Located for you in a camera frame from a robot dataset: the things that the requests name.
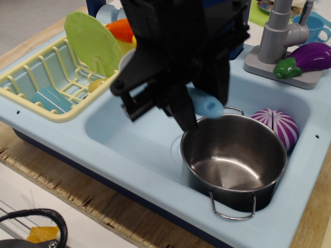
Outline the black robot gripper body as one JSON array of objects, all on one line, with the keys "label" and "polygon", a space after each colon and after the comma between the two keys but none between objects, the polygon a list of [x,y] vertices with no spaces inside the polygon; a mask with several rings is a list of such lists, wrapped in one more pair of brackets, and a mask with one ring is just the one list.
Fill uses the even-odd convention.
[{"label": "black robot gripper body", "polygon": [[122,1],[137,40],[132,60],[111,86],[136,120],[165,111],[171,88],[187,86],[205,62],[227,59],[248,38],[246,1]]}]

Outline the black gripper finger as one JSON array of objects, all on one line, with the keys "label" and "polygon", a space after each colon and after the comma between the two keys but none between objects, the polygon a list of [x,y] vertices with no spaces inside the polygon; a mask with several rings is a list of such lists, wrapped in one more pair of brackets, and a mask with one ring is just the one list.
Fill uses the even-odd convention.
[{"label": "black gripper finger", "polygon": [[165,101],[166,114],[172,116],[184,132],[197,128],[194,106],[186,86],[171,88]]},{"label": "black gripper finger", "polygon": [[203,64],[193,85],[218,99],[222,105],[228,101],[230,64],[227,59],[211,60]]}]

